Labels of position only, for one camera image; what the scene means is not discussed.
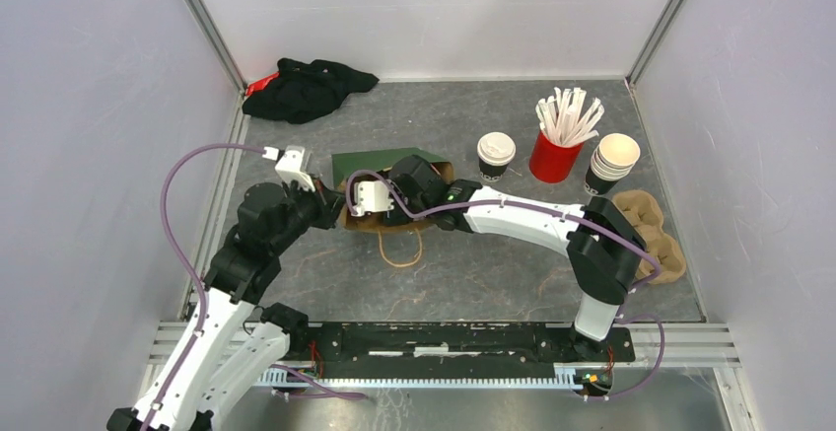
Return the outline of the stack of paper cups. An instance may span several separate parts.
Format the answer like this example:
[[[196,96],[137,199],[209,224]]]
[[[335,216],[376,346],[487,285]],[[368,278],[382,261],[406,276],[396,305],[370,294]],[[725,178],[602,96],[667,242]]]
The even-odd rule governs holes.
[[[592,152],[584,179],[585,191],[593,196],[607,194],[630,174],[641,157],[641,147],[632,137],[611,133]]]

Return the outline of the green paper bag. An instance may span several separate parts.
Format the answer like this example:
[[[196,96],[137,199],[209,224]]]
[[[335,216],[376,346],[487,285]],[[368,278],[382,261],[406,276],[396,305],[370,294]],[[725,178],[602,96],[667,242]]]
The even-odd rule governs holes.
[[[453,181],[454,168],[451,161],[416,147],[343,152],[331,156],[333,184],[344,194],[345,201],[348,202],[338,218],[339,225],[348,231],[375,234],[382,260],[395,268],[412,267],[421,260],[424,252],[421,232],[432,226],[428,220],[410,217],[398,204],[399,201],[409,202],[409,191],[397,186],[395,177],[406,174],[418,159],[428,163],[433,179],[440,179],[445,183]],[[353,216],[353,184],[364,180],[385,180],[388,183],[394,200],[394,208],[391,211],[362,217]],[[404,232],[417,236],[417,251],[410,260],[395,262],[387,256],[383,238],[388,234]]]

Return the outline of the red cup holder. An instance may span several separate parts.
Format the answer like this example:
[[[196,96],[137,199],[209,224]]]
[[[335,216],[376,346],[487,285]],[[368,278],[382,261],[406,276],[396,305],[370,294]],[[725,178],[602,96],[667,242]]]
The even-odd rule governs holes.
[[[583,145],[584,143],[571,147],[555,145],[540,131],[528,162],[529,170],[540,181],[562,182],[569,176]]]

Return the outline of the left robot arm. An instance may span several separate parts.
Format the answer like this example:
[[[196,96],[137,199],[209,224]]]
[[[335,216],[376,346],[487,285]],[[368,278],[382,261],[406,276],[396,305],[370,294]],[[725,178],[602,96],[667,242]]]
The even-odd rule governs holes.
[[[210,261],[198,308],[157,381],[135,405],[116,409],[109,430],[218,430],[267,368],[309,349],[306,315],[269,307],[244,345],[222,356],[281,270],[280,256],[311,228],[334,228],[344,198],[320,180],[250,187],[238,221]]]

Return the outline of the red object behind bag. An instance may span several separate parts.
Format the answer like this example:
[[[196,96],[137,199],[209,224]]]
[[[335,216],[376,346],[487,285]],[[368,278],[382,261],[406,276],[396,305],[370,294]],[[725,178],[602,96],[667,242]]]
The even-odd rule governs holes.
[[[263,77],[263,78],[261,78],[257,81],[254,81],[254,82],[250,83],[247,86],[247,88],[244,92],[245,96],[248,98],[253,93],[262,91],[271,81],[273,81],[274,79],[276,79],[278,77],[279,77],[279,72],[274,72],[274,73],[272,73],[268,76],[265,76],[265,77]]]

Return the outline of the brown cardboard cup carrier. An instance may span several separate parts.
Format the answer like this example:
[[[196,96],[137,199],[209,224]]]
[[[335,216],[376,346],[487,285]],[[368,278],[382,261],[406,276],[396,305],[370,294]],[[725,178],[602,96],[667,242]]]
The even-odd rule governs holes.
[[[686,271],[686,260],[679,242],[663,229],[664,216],[658,201],[648,192],[633,189],[613,195],[612,202],[642,237],[646,252],[662,268],[651,280],[653,285],[676,282]]]

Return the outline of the black cloth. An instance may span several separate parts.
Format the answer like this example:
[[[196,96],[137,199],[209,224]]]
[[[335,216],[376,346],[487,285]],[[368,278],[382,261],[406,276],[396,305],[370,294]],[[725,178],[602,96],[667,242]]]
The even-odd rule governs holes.
[[[380,81],[372,73],[322,59],[304,63],[281,58],[276,72],[278,78],[244,98],[245,115],[305,124],[335,112],[352,94],[370,92]]]

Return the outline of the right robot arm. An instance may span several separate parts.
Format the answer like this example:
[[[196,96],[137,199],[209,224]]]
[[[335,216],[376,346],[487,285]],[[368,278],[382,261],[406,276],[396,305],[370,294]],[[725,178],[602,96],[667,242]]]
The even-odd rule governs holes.
[[[472,180],[445,180],[424,158],[407,156],[384,173],[400,223],[427,221],[446,231],[497,235],[567,257],[582,291],[569,334],[572,352],[593,360],[633,288],[647,244],[615,204],[551,204],[508,195]]]

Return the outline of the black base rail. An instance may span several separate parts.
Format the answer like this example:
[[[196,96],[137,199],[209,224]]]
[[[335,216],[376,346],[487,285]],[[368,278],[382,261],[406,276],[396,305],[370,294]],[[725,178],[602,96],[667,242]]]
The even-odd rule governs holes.
[[[636,353],[626,327],[595,342],[566,323],[326,322],[294,329],[283,359],[321,366],[325,379],[525,379],[630,364]]]

